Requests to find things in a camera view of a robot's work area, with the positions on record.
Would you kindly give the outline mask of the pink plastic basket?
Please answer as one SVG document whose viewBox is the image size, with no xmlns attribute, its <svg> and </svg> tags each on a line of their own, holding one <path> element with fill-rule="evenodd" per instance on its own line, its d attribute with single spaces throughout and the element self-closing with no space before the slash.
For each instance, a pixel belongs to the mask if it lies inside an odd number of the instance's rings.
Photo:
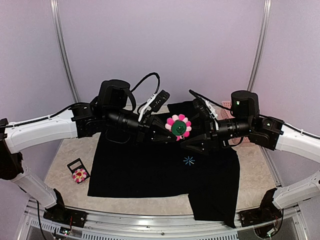
<svg viewBox="0 0 320 240">
<path fill-rule="evenodd" d="M 230 109 L 231 106 L 232 106 L 231 101 L 222 101 L 221 104 L 222 104 L 223 107 L 225 107 L 227 109 Z M 227 109 L 222 109 L 220 111 L 222 118 L 223 119 L 231 119 L 231 118 L 233 118 L 233 116 L 231 115 L 230 111 L 227 110 Z M 233 145 L 237 145 L 241 141 L 241 138 L 240 137 L 233 138 L 230 141 L 232 142 Z M 249 139 L 247 137 L 244 137 L 241 143 L 242 144 L 248 144 L 249 142 L 250 142 Z"/>
</svg>

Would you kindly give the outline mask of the black t-shirt blue logo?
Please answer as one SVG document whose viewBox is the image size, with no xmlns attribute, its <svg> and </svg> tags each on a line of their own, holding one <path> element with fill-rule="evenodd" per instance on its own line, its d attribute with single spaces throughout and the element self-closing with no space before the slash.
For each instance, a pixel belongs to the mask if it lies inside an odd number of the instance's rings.
<svg viewBox="0 0 320 240">
<path fill-rule="evenodd" d="M 222 221 L 234 228 L 240 163 L 232 148 L 203 155 L 178 141 L 136 144 L 123 131 L 125 111 L 109 114 L 100 134 L 87 194 L 102 198 L 161 198 L 187 195 L 198 221 Z"/>
</svg>

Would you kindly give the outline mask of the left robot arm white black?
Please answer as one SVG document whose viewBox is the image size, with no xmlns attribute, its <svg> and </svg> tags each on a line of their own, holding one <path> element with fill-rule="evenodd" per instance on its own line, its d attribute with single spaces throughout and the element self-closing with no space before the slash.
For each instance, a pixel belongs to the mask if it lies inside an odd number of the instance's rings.
<svg viewBox="0 0 320 240">
<path fill-rule="evenodd" d="M 18 185 L 44 207 L 44 218 L 71 227 L 82 228 L 87 213 L 67 208 L 62 195 L 46 185 L 23 166 L 22 150 L 63 139 L 92 137 L 115 129 L 138 143 L 169 143 L 176 137 L 155 115 L 169 98 L 169 93 L 155 93 L 147 102 L 151 111 L 135 114 L 127 110 L 127 101 L 136 106 L 130 84 L 119 79 L 105 80 L 98 96 L 90 103 L 75 103 L 63 110 L 27 121 L 0 121 L 0 177 Z"/>
</svg>

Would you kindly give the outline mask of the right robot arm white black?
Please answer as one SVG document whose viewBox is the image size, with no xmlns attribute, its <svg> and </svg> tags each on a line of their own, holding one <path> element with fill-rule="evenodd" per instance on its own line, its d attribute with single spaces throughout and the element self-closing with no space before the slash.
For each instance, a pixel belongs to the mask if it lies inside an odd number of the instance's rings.
<svg viewBox="0 0 320 240">
<path fill-rule="evenodd" d="M 254 92 L 238 90 L 231 94 L 232 118 L 219 120 L 215 102 L 190 90 L 195 97 L 194 108 L 204 120 L 204 132 L 182 142 L 184 149 L 210 154 L 231 148 L 229 140 L 248 138 L 253 144 L 269 150 L 293 153 L 309 160 L 320 161 L 320 138 L 297 129 L 275 117 L 260 114 L 259 98 Z M 286 187 L 268 190 L 258 208 L 240 212 L 242 226 L 282 219 L 284 210 L 320 194 L 320 173 Z"/>
</svg>

